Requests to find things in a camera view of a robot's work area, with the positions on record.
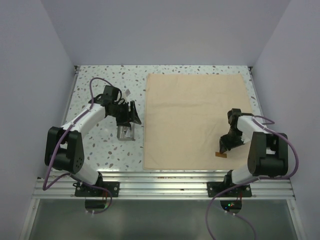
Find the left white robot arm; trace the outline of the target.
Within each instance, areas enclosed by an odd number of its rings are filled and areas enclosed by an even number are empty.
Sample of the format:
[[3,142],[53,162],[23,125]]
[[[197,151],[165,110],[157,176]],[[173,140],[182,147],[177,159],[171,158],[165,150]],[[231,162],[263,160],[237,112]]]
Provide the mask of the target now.
[[106,85],[103,93],[92,96],[84,110],[60,127],[51,127],[47,133],[44,163],[48,166],[44,183],[47,184],[51,169],[65,171],[86,183],[92,196],[103,193],[100,173],[85,163],[83,139],[89,131],[106,117],[115,118],[118,127],[140,125],[136,104],[127,101],[117,87]]

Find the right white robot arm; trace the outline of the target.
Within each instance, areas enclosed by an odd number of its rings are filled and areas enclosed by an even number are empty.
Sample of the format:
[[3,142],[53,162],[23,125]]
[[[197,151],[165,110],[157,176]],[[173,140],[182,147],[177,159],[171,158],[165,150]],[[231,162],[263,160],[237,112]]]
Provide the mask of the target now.
[[223,179],[222,189],[227,196],[235,196],[240,184],[260,177],[282,177],[289,169],[288,137],[274,132],[260,123],[251,113],[233,108],[227,113],[229,131],[219,139],[219,152],[224,154],[249,143],[247,163],[230,170]]

